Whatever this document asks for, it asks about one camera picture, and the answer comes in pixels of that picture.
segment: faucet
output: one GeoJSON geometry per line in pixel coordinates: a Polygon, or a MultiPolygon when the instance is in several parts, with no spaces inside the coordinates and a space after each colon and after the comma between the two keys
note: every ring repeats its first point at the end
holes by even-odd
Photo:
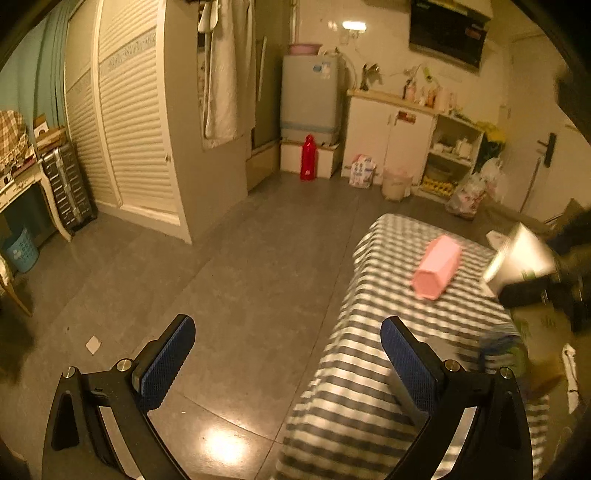
{"type": "Polygon", "coordinates": [[[363,73],[361,75],[361,86],[362,90],[369,90],[368,85],[368,77],[373,74],[379,74],[379,66],[377,63],[374,63],[371,67],[368,68],[368,65],[363,65],[363,73]]]}

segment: floor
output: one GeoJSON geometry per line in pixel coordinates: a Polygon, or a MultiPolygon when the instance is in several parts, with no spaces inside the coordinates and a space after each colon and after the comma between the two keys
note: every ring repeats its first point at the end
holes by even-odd
{"type": "MultiPolygon", "coordinates": [[[[264,181],[193,246],[108,215],[71,244],[54,235],[17,284],[33,318],[3,299],[0,436],[40,479],[61,372],[133,358],[185,313],[197,340],[152,422],[189,476],[268,478],[286,416],[336,321],[353,249],[387,212],[470,237],[469,222],[429,200],[391,203],[378,189],[341,179],[301,183],[292,174],[264,181]],[[102,342],[94,356],[85,347],[93,335],[102,342]]],[[[121,444],[115,440],[136,477],[121,444]]]]}

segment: silver suitcase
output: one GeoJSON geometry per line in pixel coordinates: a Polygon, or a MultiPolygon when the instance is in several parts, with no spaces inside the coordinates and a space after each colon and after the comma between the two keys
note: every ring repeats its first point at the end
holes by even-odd
{"type": "Polygon", "coordinates": [[[72,233],[76,227],[95,217],[74,147],[68,142],[46,153],[42,159],[61,222],[72,233]]]}

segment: light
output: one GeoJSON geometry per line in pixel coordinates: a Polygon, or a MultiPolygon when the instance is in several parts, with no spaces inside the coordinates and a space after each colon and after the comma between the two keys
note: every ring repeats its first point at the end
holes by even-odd
{"type": "Polygon", "coordinates": [[[237,465],[246,453],[246,441],[233,432],[211,429],[205,434],[207,454],[225,465],[237,465]]]}
{"type": "Polygon", "coordinates": [[[357,32],[365,32],[365,30],[367,30],[365,22],[345,21],[343,22],[343,28],[346,30],[355,30],[357,32]]]}

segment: hexagonal pink container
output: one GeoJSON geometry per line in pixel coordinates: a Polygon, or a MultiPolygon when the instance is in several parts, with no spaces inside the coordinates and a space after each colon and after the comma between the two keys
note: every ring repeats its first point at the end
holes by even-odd
{"type": "Polygon", "coordinates": [[[420,299],[437,300],[460,266],[462,247],[450,236],[431,241],[411,284],[420,299]]]}

